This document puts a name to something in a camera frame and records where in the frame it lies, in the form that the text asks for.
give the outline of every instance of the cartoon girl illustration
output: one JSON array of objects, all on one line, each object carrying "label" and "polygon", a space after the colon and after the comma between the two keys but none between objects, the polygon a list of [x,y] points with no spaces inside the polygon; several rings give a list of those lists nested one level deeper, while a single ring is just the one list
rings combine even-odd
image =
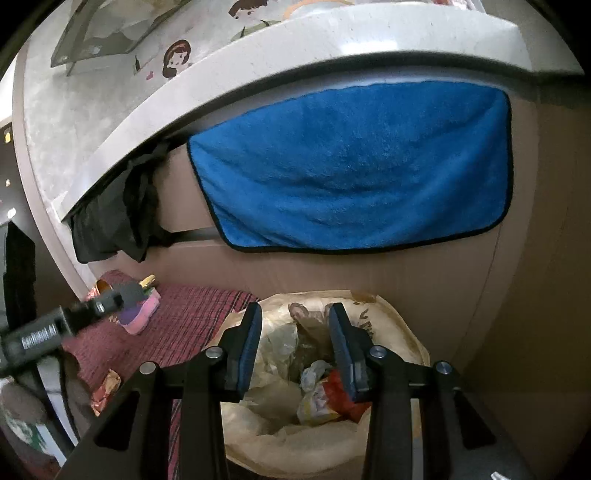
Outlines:
[{"label": "cartoon girl illustration", "polygon": [[191,45],[187,40],[173,43],[164,54],[162,75],[171,79],[190,67],[192,63],[187,64],[189,55],[191,55]]}]

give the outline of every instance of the blue towel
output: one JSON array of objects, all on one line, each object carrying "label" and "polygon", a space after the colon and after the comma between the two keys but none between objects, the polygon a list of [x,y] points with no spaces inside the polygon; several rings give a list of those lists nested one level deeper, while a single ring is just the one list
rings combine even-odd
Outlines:
[{"label": "blue towel", "polygon": [[354,251],[486,231],[512,194],[501,90],[415,82],[324,90],[192,136],[224,240],[243,251]]}]

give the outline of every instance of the plaid fabric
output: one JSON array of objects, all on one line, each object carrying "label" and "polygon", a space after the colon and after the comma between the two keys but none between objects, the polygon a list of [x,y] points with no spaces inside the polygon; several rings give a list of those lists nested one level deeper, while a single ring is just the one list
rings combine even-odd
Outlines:
[{"label": "plaid fabric", "polygon": [[[133,280],[119,271],[107,272],[102,278],[110,285]],[[171,284],[159,285],[157,290],[162,297],[160,306],[139,335],[103,320],[64,341],[64,349],[80,364],[79,377],[91,391],[100,386],[109,369],[125,381],[146,361],[167,367],[188,360],[210,341],[229,313],[256,301],[253,295],[238,290]],[[170,429],[169,480],[178,477],[179,425],[180,401],[176,401]]]}]

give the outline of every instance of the beige plastic bag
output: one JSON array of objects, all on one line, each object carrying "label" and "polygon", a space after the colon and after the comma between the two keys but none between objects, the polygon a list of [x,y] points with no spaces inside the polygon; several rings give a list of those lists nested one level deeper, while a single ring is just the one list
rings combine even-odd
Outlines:
[{"label": "beige plastic bag", "polygon": [[[398,312],[380,296],[349,290],[277,294],[261,300],[263,324],[250,390],[240,404],[222,403],[226,457],[259,475],[276,478],[358,478],[365,457],[371,409],[359,424],[337,421],[310,427],[297,424],[300,387],[287,380],[297,328],[288,305],[300,303],[310,312],[341,302],[351,322],[371,323],[373,342],[403,360],[429,365],[429,355]],[[224,330],[242,321],[231,313],[208,346],[217,345]],[[413,404],[413,436],[420,436],[420,415]]]}]

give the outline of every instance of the bolt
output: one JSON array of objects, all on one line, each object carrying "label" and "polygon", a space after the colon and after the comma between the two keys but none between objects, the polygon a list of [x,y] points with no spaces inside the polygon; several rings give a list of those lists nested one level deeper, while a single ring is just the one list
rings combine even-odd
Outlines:
[{"label": "bolt", "polygon": [[374,345],[369,349],[369,354],[374,358],[384,358],[388,351],[381,345]]},{"label": "bolt", "polygon": [[453,372],[453,367],[447,362],[438,362],[437,365],[435,365],[435,370],[443,375],[449,375]]},{"label": "bolt", "polygon": [[154,362],[145,362],[139,367],[139,372],[144,375],[154,373],[154,370],[156,370],[156,364]]},{"label": "bolt", "polygon": [[211,346],[205,350],[205,355],[207,358],[220,358],[223,355],[223,350],[221,347]]}]

